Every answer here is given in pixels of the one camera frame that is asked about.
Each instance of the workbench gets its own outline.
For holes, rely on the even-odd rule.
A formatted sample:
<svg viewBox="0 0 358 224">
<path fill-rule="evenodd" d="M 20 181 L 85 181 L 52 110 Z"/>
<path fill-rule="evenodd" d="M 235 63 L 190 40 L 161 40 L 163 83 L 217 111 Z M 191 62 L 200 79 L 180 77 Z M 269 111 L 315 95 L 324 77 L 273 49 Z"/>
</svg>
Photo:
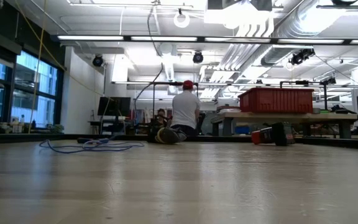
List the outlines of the workbench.
<svg viewBox="0 0 358 224">
<path fill-rule="evenodd" d="M 222 113 L 211 119 L 213 136 L 219 136 L 219 124 L 223 123 L 223 136 L 232 136 L 232 127 L 237 122 L 275 123 L 289 122 L 303 125 L 303 135 L 310 136 L 311 124 L 338 124 L 339 137 L 351 139 L 351 124 L 358 120 L 357 114 L 292 114 L 292 113 Z"/>
</svg>

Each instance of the red plastic crate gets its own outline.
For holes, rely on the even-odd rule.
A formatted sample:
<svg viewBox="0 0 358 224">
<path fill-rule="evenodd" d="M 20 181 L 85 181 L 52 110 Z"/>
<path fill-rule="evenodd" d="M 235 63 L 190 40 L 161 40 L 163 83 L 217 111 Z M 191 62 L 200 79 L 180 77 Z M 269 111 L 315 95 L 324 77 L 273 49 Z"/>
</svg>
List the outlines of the red plastic crate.
<svg viewBox="0 0 358 224">
<path fill-rule="evenodd" d="M 312 113 L 311 89 L 252 88 L 239 95 L 242 112 Z"/>
</svg>

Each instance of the blue cable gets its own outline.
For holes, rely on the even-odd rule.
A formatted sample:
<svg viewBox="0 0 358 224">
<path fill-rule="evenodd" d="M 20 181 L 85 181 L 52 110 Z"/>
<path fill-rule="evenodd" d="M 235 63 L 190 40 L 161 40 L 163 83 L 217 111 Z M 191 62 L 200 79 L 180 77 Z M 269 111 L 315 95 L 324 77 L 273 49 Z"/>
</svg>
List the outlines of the blue cable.
<svg viewBox="0 0 358 224">
<path fill-rule="evenodd" d="M 91 144 L 91 143 L 97 143 L 97 145 L 91 146 L 91 147 L 86 147 L 86 145 Z M 49 140 L 45 140 L 45 141 L 41 142 L 39 144 L 39 146 L 42 148 L 50 148 L 51 150 L 58 152 L 58 153 L 72 154 L 72 153 L 77 153 L 77 152 L 121 152 L 121 151 L 125 151 L 128 149 L 132 149 L 133 147 L 144 147 L 144 144 L 141 142 L 120 142 L 120 143 L 115 143 L 115 144 L 105 144 L 98 140 L 92 140 L 92 141 L 88 141 L 88 142 L 84 143 L 82 146 L 52 146 L 50 144 Z M 67 148 L 67 147 L 81 148 L 81 150 L 76 150 L 76 151 L 60 151 L 60 150 L 58 150 L 58 148 Z"/>
</svg>

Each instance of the wooden floor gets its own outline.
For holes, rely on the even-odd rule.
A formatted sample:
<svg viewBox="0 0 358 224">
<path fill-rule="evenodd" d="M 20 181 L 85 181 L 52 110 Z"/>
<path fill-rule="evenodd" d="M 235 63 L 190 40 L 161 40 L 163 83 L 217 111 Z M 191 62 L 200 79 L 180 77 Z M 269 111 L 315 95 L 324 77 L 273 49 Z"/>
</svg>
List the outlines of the wooden floor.
<svg viewBox="0 0 358 224">
<path fill-rule="evenodd" d="M 0 223 L 355 224 L 358 150 L 184 143 L 68 155 L 0 144 Z"/>
</svg>

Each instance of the white t-shirt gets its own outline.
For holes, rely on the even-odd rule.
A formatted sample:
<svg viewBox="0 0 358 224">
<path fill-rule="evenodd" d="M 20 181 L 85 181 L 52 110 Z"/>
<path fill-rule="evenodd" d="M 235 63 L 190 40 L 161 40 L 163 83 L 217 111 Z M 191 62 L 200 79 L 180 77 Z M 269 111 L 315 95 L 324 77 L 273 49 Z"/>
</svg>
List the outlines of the white t-shirt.
<svg viewBox="0 0 358 224">
<path fill-rule="evenodd" d="M 173 119 L 171 126 L 181 124 L 197 128 L 195 111 L 200 109 L 200 100 L 192 92 L 185 90 L 172 101 Z"/>
</svg>

